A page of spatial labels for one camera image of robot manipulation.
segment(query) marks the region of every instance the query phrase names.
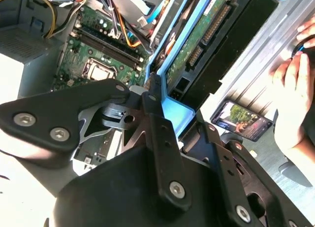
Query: hand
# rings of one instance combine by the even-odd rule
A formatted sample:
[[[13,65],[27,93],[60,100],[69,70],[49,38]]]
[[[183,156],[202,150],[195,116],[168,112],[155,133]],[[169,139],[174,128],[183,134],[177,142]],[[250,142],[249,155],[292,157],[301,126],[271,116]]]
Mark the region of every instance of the hand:
[[[314,78],[309,58],[302,52],[270,74],[272,95],[279,112],[275,140],[282,150],[294,147],[304,137],[301,125],[313,101]]]
[[[297,35],[296,39],[299,41],[304,40],[305,38],[315,35],[315,16],[312,17],[309,21],[301,25],[298,29],[300,34]],[[315,38],[304,43],[305,48],[311,48],[315,46]]]

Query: phone screen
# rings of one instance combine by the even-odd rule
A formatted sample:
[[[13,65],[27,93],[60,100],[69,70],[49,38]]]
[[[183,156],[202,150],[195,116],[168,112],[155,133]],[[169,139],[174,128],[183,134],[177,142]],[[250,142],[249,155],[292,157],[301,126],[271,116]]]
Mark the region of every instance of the phone screen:
[[[270,120],[231,101],[225,102],[219,108],[211,123],[254,142],[258,141],[273,124]]]

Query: black metal bracket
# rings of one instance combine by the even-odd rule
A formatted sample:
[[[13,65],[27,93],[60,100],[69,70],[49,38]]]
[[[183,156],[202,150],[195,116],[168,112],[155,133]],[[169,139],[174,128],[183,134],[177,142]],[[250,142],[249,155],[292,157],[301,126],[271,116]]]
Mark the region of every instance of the black metal bracket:
[[[32,144],[32,148],[2,146],[1,150],[45,167],[65,166],[80,142],[80,128],[88,127],[95,112],[109,103],[124,103],[128,88],[110,79],[67,90],[23,98],[0,105],[0,128],[7,135]],[[25,122],[31,116],[33,124]],[[62,128],[68,139],[53,139],[51,132]]]
[[[23,118],[21,113],[31,116],[33,123],[23,124],[30,118]],[[55,137],[51,134],[54,128],[62,128]],[[65,166],[79,143],[111,128],[123,130],[123,151],[135,146],[148,148],[149,169],[159,197],[187,211],[191,194],[174,129],[164,118],[160,99],[150,92],[138,95],[109,79],[0,105],[0,129],[11,141],[21,142],[21,147],[2,151],[43,167]],[[182,185],[185,195],[172,193],[173,181]]]
[[[248,199],[259,195],[263,202],[265,215],[261,211],[260,214],[257,213],[263,223],[267,222],[269,227],[309,226],[303,214],[242,144],[230,141],[225,147],[234,157]]]
[[[221,143],[215,127],[200,120],[186,132],[182,141],[186,155],[207,162],[217,174],[215,183],[219,184],[220,193],[217,205],[227,225],[244,226],[244,222],[253,227],[309,225],[240,142]]]

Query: screw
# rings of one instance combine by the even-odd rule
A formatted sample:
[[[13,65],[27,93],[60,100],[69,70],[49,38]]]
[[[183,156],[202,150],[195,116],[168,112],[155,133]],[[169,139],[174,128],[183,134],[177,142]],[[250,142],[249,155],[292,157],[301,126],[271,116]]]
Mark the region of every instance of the screw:
[[[70,138],[68,130],[64,128],[54,128],[50,131],[50,136],[53,140],[58,142],[67,141]]]
[[[122,87],[122,86],[120,86],[120,85],[116,85],[116,88],[119,90],[119,91],[124,91],[125,89]]]
[[[243,206],[236,206],[236,213],[237,215],[246,223],[251,222],[251,217],[248,211]]]
[[[242,149],[242,146],[239,144],[239,143],[235,143],[235,146],[236,146],[236,148],[238,149],[238,150],[241,150]]]
[[[151,100],[157,100],[157,99],[155,98],[155,96],[153,96],[153,95],[149,95],[149,98],[150,98]]]
[[[185,189],[183,185],[181,185],[180,183],[176,181],[171,182],[169,185],[169,189],[175,197],[179,199],[182,199],[185,197]]]
[[[297,227],[297,225],[293,221],[289,221],[290,227]]]
[[[36,118],[28,113],[20,113],[14,116],[13,121],[19,126],[29,127],[35,124]]]

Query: black mount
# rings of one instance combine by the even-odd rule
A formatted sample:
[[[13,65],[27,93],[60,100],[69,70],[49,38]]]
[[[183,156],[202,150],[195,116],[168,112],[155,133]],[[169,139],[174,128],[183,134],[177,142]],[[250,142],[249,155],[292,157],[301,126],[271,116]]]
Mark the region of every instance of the black mount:
[[[202,119],[181,154],[156,82],[141,95],[111,79],[0,105],[0,129],[21,143],[1,149],[46,168],[67,165],[90,137],[123,130],[121,155],[60,192],[56,226],[311,226],[239,142],[223,144]],[[35,123],[16,123],[21,113]],[[69,138],[53,139],[54,128]]]

